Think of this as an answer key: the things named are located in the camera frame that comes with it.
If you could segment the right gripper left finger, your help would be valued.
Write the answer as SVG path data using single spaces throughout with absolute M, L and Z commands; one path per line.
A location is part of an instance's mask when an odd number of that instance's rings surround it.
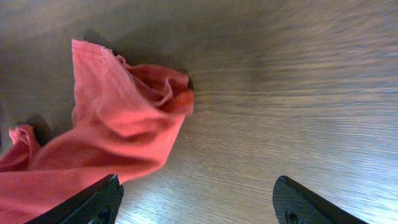
M 114 224 L 124 196 L 110 174 L 26 224 Z

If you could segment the red polo shirt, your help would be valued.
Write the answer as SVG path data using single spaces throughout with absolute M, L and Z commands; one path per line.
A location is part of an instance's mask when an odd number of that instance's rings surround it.
M 72 41 L 73 128 L 45 145 L 34 129 L 9 130 L 1 159 L 1 222 L 25 223 L 116 174 L 120 182 L 166 162 L 193 112 L 186 74 L 160 65 L 129 65 L 101 45 Z

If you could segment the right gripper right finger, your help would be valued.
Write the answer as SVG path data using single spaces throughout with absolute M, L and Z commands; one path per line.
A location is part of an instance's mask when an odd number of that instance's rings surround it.
M 272 204 L 280 224 L 367 224 L 286 175 L 274 184 Z

